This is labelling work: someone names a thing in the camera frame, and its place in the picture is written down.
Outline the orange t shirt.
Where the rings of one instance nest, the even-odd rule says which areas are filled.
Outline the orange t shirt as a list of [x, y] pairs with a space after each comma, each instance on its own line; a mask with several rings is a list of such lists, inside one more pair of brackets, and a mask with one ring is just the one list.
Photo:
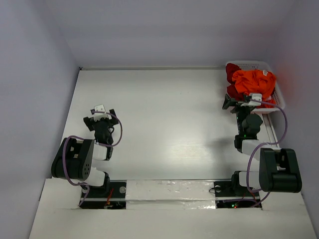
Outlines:
[[272, 72], [265, 70], [242, 70], [242, 73], [239, 73], [239, 75], [241, 76], [243, 86], [246, 88], [245, 95], [259, 93], [262, 94], [262, 101], [275, 103], [271, 99], [271, 94], [275, 88], [277, 78]]

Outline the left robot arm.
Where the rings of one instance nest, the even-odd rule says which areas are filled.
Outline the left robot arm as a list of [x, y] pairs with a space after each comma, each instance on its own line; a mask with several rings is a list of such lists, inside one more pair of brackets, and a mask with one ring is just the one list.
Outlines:
[[123, 136], [122, 123], [115, 110], [105, 111], [103, 105], [91, 109], [91, 116], [84, 117], [83, 122], [93, 139], [71, 135], [63, 139], [51, 165], [54, 178], [65, 179], [73, 186], [80, 186], [90, 197], [104, 197], [110, 192], [110, 177], [107, 172], [92, 166], [93, 161], [109, 161], [114, 146], [115, 126], [120, 126], [120, 138]]

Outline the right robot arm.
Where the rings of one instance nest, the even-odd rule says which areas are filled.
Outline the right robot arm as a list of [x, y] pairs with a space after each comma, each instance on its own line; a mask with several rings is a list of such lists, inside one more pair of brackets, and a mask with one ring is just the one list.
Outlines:
[[[278, 142], [261, 142], [257, 139], [263, 121], [252, 111], [261, 105], [273, 106], [283, 114], [285, 130]], [[230, 191], [234, 195], [241, 195], [247, 189], [254, 192], [249, 186], [249, 179], [251, 163], [255, 159], [259, 162], [260, 185], [256, 192], [299, 193], [302, 189], [302, 178], [295, 151], [290, 148], [272, 148], [285, 138], [288, 131], [288, 118], [284, 110], [276, 104], [262, 101], [262, 95], [257, 93], [245, 96], [243, 101], [226, 94], [222, 108], [226, 110], [229, 107], [233, 108], [231, 113], [236, 115], [237, 120], [238, 134], [234, 137], [234, 146], [240, 153], [250, 156], [246, 181], [242, 178], [232, 180], [229, 183]]]

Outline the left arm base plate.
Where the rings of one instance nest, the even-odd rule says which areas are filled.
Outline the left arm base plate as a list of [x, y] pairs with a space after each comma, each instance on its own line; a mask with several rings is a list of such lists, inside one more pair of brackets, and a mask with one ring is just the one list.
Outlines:
[[90, 187], [81, 209], [120, 210], [126, 208], [126, 181], [111, 181], [106, 187]]

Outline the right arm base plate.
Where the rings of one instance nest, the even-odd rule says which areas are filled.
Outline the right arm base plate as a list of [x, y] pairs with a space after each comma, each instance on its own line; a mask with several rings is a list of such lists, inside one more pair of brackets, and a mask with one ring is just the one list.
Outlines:
[[232, 186], [231, 181], [217, 181], [209, 190], [215, 196], [216, 208], [238, 209], [238, 208], [262, 208], [259, 193], [251, 193], [246, 187]]

